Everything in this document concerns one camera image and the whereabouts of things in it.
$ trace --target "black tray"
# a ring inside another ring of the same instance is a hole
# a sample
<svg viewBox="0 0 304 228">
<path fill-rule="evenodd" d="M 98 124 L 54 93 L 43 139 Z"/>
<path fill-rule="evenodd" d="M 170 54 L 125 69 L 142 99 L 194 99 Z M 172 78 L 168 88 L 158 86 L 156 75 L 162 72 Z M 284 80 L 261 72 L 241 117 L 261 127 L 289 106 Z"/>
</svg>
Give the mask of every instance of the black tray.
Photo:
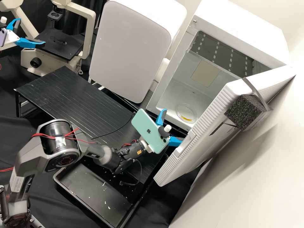
<svg viewBox="0 0 304 228">
<path fill-rule="evenodd" d="M 140 158 L 147 161 L 150 157 L 159 162 L 165 150 L 159 155 L 146 154 Z M 137 163 L 129 168 L 139 169 Z M 120 181 L 137 181 L 132 172 L 113 175 L 109 170 L 96 165 L 91 158 L 84 157 L 78 163 L 60 169 L 53 179 L 108 227 L 122 228 L 152 183 L 152 177 L 153 174 L 149 179 L 144 178 L 144 183 L 141 180 L 136 186 L 120 186 Z"/>
</svg>

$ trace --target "black foam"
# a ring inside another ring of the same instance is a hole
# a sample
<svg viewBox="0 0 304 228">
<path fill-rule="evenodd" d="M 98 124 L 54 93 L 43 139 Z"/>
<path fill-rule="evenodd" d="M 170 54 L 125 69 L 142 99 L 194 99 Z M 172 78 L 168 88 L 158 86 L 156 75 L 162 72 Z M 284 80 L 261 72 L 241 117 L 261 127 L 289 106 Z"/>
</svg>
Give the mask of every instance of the black foam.
<svg viewBox="0 0 304 228">
<path fill-rule="evenodd" d="M 225 112 L 239 129 L 245 130 L 259 115 L 266 111 L 259 98 L 255 95 L 243 94 Z"/>
</svg>

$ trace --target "black platform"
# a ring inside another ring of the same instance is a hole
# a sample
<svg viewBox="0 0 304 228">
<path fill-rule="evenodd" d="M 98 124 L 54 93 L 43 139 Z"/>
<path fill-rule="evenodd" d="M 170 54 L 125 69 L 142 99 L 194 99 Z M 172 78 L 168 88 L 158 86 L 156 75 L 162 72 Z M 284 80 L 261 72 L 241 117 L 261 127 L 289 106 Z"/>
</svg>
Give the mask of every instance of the black platform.
<svg viewBox="0 0 304 228">
<path fill-rule="evenodd" d="M 27 83 L 15 91 L 17 115 L 20 115 L 19 97 L 21 96 L 51 117 L 70 121 L 90 137 L 111 132 L 124 125 L 133 116 L 133 112 L 66 67 Z M 96 140 L 101 144 L 120 149 L 123 143 L 129 143 L 132 139 L 139 137 L 140 135 L 129 121 L 122 129 Z M 136 163 L 130 166 L 124 174 L 115 177 L 106 169 L 97 166 L 90 158 L 83 158 L 81 163 L 67 168 L 58 181 L 73 197 L 87 208 L 92 209 L 91 211 L 104 220 L 107 225 L 119 227 L 134 210 L 134 205 L 141 199 L 163 153 L 159 155 L 152 153 L 139 158 L 142 175 L 140 175 L 140 168 Z M 79 180 L 85 182 L 84 166 L 87 170 L 85 174 L 88 173 L 90 177 L 95 176 L 95 178 L 91 178 L 90 185 L 92 186 L 88 186 L 86 183 L 83 188 L 88 189 L 82 191 L 77 186 L 82 185 Z M 140 180 L 140 183 L 136 186 L 119 185 L 120 181 L 134 183 L 137 179 Z M 106 192 L 103 191 L 104 188 L 101 188 L 103 183 L 108 186 Z M 100 202 L 96 204 L 91 197 L 99 199 L 99 201 L 101 199 L 105 201 L 104 199 L 108 197 L 106 201 L 115 205 L 115 210 L 110 212 L 108 207 L 100 207 Z"/>
<path fill-rule="evenodd" d="M 46 42 L 39 49 L 69 61 L 80 53 L 83 46 L 83 41 L 54 28 L 44 30 L 36 39 Z"/>
</svg>

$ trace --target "blue plastic clamp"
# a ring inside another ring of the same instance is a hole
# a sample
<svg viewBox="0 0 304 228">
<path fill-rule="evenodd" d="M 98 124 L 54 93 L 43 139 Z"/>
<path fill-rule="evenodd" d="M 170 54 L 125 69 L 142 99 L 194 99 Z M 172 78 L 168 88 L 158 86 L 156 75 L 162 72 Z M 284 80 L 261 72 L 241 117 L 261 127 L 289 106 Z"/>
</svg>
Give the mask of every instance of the blue plastic clamp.
<svg viewBox="0 0 304 228">
<path fill-rule="evenodd" d="M 36 48 L 36 45 L 41 45 L 44 43 L 45 43 L 45 41 L 38 43 L 38 42 L 29 41 L 22 37 L 18 41 L 16 41 L 16 45 L 18 45 L 22 48 Z"/>
<path fill-rule="evenodd" d="M 14 19 L 14 20 L 12 20 L 9 24 L 8 24 L 8 26 L 6 27 L 6 29 L 9 29 L 9 30 L 14 30 L 14 24 L 15 24 L 15 22 L 16 21 L 19 21 L 19 20 L 21 20 L 21 18 L 16 18 L 16 19 Z"/>
<path fill-rule="evenodd" d="M 155 122 L 158 126 L 162 126 L 164 124 L 166 113 L 167 109 L 161 110 L 161 113 L 158 115 Z"/>
</svg>

